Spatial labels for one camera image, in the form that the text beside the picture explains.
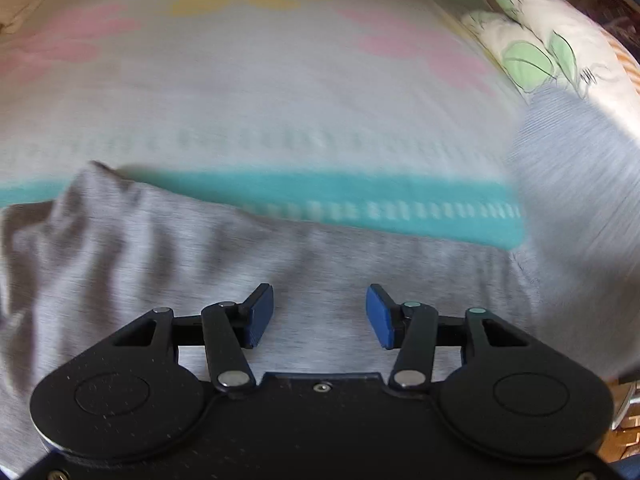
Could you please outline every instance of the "striped fabric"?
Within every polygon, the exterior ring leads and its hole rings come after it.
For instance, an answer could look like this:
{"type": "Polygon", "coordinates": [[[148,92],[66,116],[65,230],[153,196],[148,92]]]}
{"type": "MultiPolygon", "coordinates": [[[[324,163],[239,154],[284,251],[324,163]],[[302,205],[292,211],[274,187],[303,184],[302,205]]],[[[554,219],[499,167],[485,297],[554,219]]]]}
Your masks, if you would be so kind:
{"type": "Polygon", "coordinates": [[[613,52],[615,52],[618,61],[622,64],[629,79],[631,79],[631,82],[636,88],[636,92],[640,95],[640,64],[638,64],[636,59],[614,36],[606,30],[603,30],[602,33],[605,38],[607,38],[607,43],[612,47],[613,52]]]}

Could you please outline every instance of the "mattress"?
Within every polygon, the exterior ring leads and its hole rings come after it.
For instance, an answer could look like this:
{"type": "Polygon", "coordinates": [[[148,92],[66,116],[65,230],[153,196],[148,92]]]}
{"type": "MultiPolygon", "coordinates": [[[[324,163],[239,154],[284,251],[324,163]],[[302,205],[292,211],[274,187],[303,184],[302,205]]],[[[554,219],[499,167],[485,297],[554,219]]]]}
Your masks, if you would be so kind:
{"type": "Polygon", "coordinates": [[[87,161],[256,214],[511,248],[482,0],[45,0],[0,38],[0,206],[87,161]]]}

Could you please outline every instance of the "silver rivet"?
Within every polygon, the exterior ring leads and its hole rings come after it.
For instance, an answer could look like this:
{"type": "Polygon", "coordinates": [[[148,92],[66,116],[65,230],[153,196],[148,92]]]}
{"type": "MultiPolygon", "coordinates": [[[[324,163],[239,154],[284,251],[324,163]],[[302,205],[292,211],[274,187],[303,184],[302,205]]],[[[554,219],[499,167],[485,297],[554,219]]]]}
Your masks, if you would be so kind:
{"type": "Polygon", "coordinates": [[[394,381],[402,388],[419,386],[427,380],[427,377],[418,370],[400,370],[394,375],[394,381]]]}
{"type": "Polygon", "coordinates": [[[68,480],[68,477],[62,471],[51,471],[47,475],[47,480],[68,480]]]}
{"type": "Polygon", "coordinates": [[[327,383],[314,384],[314,391],[319,394],[325,394],[331,391],[331,385],[327,383]]]}
{"type": "Polygon", "coordinates": [[[243,386],[249,382],[249,375],[241,370],[228,370],[218,376],[218,382],[227,388],[243,386]]]}

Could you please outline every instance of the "leaf print pillow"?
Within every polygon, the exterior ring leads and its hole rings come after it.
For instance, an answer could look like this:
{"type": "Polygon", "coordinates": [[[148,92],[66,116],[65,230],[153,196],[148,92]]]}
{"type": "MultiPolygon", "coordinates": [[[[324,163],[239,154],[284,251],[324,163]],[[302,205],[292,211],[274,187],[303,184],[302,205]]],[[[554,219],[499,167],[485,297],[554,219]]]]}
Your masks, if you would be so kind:
{"type": "Polygon", "coordinates": [[[484,10],[466,14],[462,23],[478,37],[525,99],[547,83],[571,88],[554,57],[528,28],[503,14],[484,10]]]}
{"type": "Polygon", "coordinates": [[[640,65],[615,38],[564,0],[497,1],[542,42],[578,96],[640,142],[640,65]]]}

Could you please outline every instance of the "blue gripper pad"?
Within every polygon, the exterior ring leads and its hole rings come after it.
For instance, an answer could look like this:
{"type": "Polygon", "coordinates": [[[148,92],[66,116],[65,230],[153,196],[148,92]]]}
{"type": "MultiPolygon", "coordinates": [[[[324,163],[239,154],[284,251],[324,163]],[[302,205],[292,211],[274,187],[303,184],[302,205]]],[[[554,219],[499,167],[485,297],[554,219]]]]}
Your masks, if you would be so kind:
{"type": "Polygon", "coordinates": [[[382,298],[376,294],[376,291],[369,287],[367,289],[367,299],[365,300],[367,317],[371,323],[373,331],[378,337],[378,341],[383,348],[391,350],[394,347],[394,328],[391,323],[391,314],[386,307],[382,298]]]}
{"type": "Polygon", "coordinates": [[[245,348],[258,346],[260,338],[273,315],[273,287],[270,285],[255,302],[251,310],[251,319],[244,329],[244,340],[248,342],[245,348]]]}

